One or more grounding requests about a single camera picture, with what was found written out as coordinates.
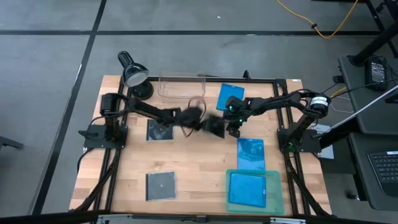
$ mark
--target black desk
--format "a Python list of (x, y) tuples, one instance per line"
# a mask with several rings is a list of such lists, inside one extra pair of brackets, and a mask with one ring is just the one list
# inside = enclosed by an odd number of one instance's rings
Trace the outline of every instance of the black desk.
[(398, 197), (383, 194), (368, 159), (369, 152), (398, 149), (398, 137), (351, 133), (349, 141), (356, 161), (357, 175), (362, 181), (362, 186), (356, 182), (358, 193), (364, 193), (359, 197), (367, 199), (374, 209), (398, 211)]
[[(398, 59), (387, 58), (388, 64), (398, 71)], [(352, 65), (347, 57), (339, 59), (341, 74), (347, 89), (365, 85), (364, 67)], [(394, 82), (388, 83), (389, 89)], [(358, 111), (383, 93), (367, 88), (349, 93), (354, 111)], [(333, 129), (321, 138), (321, 147), (338, 141), (347, 141), (349, 155), (345, 158), (336, 157), (343, 153), (335, 153), (335, 166), (353, 166), (354, 181), (360, 200), (368, 200), (374, 209), (398, 211), (398, 197), (384, 195), (368, 159), (369, 152), (380, 152), (398, 149), (398, 105), (387, 104), (381, 99), (362, 111), (356, 117)], [(346, 148), (335, 148), (335, 152)]]

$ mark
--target lamp head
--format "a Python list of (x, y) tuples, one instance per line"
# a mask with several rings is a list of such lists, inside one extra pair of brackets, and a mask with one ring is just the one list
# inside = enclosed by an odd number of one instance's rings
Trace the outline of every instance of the lamp head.
[(118, 59), (123, 66), (122, 80), (127, 87), (140, 85), (149, 76), (148, 69), (141, 64), (135, 63), (126, 51), (119, 52)]

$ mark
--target wooden tabletop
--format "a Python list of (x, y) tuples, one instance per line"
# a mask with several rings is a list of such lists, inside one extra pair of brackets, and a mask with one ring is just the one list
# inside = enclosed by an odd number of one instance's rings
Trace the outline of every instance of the wooden tabletop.
[[(106, 75), (103, 78), (95, 107), (94, 117), (99, 116), (101, 95), (118, 91), (120, 76)], [(157, 94), (157, 82), (152, 82), (154, 95), (146, 103), (159, 108), (179, 106), (183, 103), (164, 102)], [(245, 89), (244, 97), (274, 96), (271, 84), (266, 83), (230, 83)], [(170, 90), (189, 90), (193, 83), (173, 83)], [(222, 115), (216, 110), (221, 83), (206, 83), (205, 102), (207, 112)], [(289, 91), (302, 88), (300, 80), (287, 80)], [(285, 110), (284, 124), (287, 125)], [(302, 113), (292, 108), (294, 120)], [(114, 190), (112, 212), (163, 213), (163, 214), (207, 214), (233, 215), (226, 211), (225, 173), (237, 166), (237, 141), (226, 133), (225, 139), (219, 139), (204, 132), (195, 132), (185, 138), (179, 127), (174, 127), (174, 140), (163, 142), (146, 141), (147, 118), (130, 113), (127, 119), (129, 133), (126, 147), (122, 150), (117, 181)], [(285, 215), (292, 214), (289, 188), (283, 156), (279, 151), (276, 130), (278, 119), (276, 110), (267, 111), (260, 116), (252, 116), (240, 128), (242, 138), (264, 140), (266, 170), (276, 170), (282, 180)], [(104, 149), (94, 149), (82, 160), (73, 191), (70, 208), (79, 206), (93, 190), (100, 176)], [(313, 155), (301, 153), (305, 183), (317, 202), (327, 212), (331, 212), (321, 165)], [(146, 201), (146, 174), (174, 171), (177, 198), (173, 200)], [(296, 188), (296, 197), (300, 213), (303, 213), (300, 191)], [(100, 208), (104, 208), (108, 186), (104, 188)]]

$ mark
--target computer keyboard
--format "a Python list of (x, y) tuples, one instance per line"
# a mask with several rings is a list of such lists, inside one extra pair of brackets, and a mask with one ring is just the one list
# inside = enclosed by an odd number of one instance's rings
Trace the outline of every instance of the computer keyboard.
[(368, 157), (382, 191), (398, 197), (398, 151), (374, 152)]

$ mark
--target lamp base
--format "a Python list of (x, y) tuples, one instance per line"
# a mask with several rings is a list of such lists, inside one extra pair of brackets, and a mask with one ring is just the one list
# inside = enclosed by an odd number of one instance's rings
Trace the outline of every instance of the lamp base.
[(131, 87), (131, 96), (138, 100), (147, 100), (154, 94), (154, 86), (145, 80), (140, 85)]

